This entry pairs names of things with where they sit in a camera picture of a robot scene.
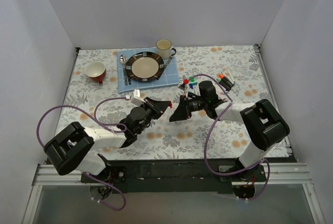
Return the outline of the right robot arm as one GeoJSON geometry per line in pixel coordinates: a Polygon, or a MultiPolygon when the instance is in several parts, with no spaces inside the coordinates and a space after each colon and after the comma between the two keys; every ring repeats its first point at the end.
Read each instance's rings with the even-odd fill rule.
{"type": "Polygon", "coordinates": [[[199,95],[187,93],[180,96],[180,102],[169,122],[183,121],[191,118],[191,113],[204,110],[214,120],[204,143],[204,162],[211,173],[220,177],[235,176],[247,181],[254,175],[254,168],[262,162],[267,163],[265,155],[277,143],[290,133],[290,128],[276,108],[267,99],[256,103],[237,104],[219,98],[211,81],[199,83],[199,95]],[[208,141],[218,121],[228,120],[245,125],[251,142],[237,158],[234,170],[220,173],[214,171],[207,158],[208,141]]]}

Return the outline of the orange black highlighter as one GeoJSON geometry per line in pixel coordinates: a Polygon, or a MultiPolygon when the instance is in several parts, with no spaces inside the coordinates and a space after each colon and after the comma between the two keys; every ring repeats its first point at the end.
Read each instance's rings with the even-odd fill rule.
{"type": "Polygon", "coordinates": [[[219,75],[221,78],[221,82],[223,82],[228,88],[232,88],[233,84],[229,82],[227,78],[225,78],[222,74],[219,75]]]}

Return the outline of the teal capped white pen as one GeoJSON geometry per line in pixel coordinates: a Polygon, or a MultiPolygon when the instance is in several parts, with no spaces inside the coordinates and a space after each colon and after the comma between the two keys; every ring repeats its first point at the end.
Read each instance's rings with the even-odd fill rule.
{"type": "Polygon", "coordinates": [[[228,75],[227,72],[223,72],[222,75],[223,75],[225,78],[227,78],[231,84],[233,84],[233,85],[235,84],[234,80],[232,80],[232,79],[229,77],[229,75],[228,75]]]}

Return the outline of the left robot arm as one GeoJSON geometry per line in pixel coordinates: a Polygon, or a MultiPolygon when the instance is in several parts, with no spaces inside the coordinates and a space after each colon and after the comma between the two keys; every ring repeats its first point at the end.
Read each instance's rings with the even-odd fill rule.
{"type": "Polygon", "coordinates": [[[74,170],[89,174],[99,182],[116,179],[108,160],[92,150],[125,148],[137,141],[137,137],[172,107],[170,101],[150,98],[131,98],[135,107],[118,124],[99,122],[99,129],[85,128],[72,122],[46,144],[43,150],[58,174],[63,176],[74,170]]]}

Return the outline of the green capped black highlighter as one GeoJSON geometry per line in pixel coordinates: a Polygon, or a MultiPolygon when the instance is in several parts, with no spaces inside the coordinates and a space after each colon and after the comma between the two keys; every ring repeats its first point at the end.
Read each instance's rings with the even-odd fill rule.
{"type": "Polygon", "coordinates": [[[232,86],[230,86],[227,82],[226,78],[223,79],[218,79],[219,84],[226,90],[226,91],[230,91],[232,86]]]}

